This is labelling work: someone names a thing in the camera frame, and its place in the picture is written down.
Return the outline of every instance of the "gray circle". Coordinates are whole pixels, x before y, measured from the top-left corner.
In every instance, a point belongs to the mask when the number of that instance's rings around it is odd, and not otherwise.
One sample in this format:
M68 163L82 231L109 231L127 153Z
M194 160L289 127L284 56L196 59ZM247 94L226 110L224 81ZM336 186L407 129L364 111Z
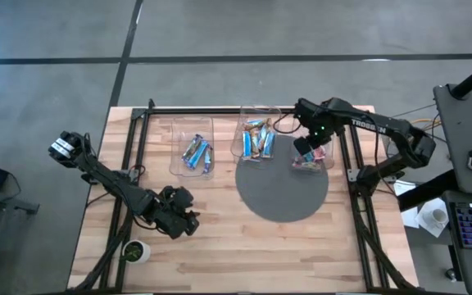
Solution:
M324 203L329 188L327 170L322 174L291 167L291 136L276 136L274 158L256 163L240 160L236 187L251 211L275 222L293 222L313 215Z

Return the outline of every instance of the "concrete floor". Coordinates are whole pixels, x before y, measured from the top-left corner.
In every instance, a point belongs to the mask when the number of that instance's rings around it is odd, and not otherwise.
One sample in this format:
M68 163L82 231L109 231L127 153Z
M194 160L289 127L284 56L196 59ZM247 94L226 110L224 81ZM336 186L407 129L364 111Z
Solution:
M120 57L134 0L0 1L0 58ZM131 56L472 53L466 0L145 0ZM89 132L98 148L118 71L110 65L0 66L0 167L16 174L37 216L12 223L0 254L0 294L65 288L88 185L48 157L62 130ZM472 60L129 65L120 106L292 104L332 96L395 115L432 102ZM403 118L433 118L434 108ZM442 135L440 129L435 133ZM438 143L430 166L449 169ZM465 291L443 278L447 247L407 231L420 286Z

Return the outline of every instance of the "wooden tabletop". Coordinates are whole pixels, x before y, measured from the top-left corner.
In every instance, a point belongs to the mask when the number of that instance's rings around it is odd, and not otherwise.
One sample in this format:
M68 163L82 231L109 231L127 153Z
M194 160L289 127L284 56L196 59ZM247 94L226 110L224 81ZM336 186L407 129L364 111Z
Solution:
M359 107L373 111L373 107ZM100 161L120 169L132 107L113 107L103 135ZM169 172L173 116L151 116L140 186L159 192L166 185L183 185L194 196L193 210L201 225L192 236L176 240L155 231L133 227L152 249L148 262L127 265L126 292L354 292L365 291L338 140L334 140L334 167L329 169L329 192L322 207L305 220L275 223L252 213L235 183L236 164L230 145L237 115L211 116L214 121L214 177L180 183ZM374 133L358 130L366 164L374 163ZM140 128L134 136L134 164ZM354 153L349 145L353 166ZM385 158L380 140L379 160ZM92 188L89 200L104 189ZM114 197L92 204L84 215L69 287L80 283L102 255ZM415 267L396 199L377 192L373 197L383 250L405 278L417 285ZM116 277L116 253L111 278ZM370 264L378 282L374 255Z

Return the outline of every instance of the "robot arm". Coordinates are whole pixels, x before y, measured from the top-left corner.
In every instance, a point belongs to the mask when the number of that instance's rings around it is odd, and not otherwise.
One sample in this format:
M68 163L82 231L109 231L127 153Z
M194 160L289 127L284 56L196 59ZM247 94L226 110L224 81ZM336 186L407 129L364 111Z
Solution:
M199 226L197 213L185 212L191 207L193 196L181 188L164 187L158 194L132 184L128 175L109 170L91 153L90 141L75 132L63 131L60 138L48 149L51 158L67 168L78 168L85 172L82 178L103 184L114 197L121 198L137 217L149 225L156 224L160 232L178 238L183 232L192 235Z
M316 105L305 98L294 105L294 116L309 129L309 135L294 141L301 155L331 140L332 134L342 134L345 125L388 136L399 153L379 163L378 167L364 166L356 176L356 185L363 193L372 195L381 177L393 175L410 167L420 168L429 164L436 143L422 129L406 120L393 119L368 111L358 110L340 98L331 98Z

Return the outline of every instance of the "white pot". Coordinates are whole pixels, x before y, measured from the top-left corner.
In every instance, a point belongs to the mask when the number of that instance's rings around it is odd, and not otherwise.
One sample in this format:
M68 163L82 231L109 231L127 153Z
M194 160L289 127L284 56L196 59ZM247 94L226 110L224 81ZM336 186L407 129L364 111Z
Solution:
M125 255L125 249L127 248L127 246L129 246L132 242L137 242L139 243L143 250L142 250L142 254L141 254L141 257L136 260L136 261L127 261L127 263L130 263L130 264L138 264L138 263L144 263L145 261L148 260L148 258L151 256L151 248L150 246L148 246L146 243L140 241L140 240L132 240L132 241L129 241L128 243L125 244L125 246L123 247L123 250L121 251L121 255L124 256Z

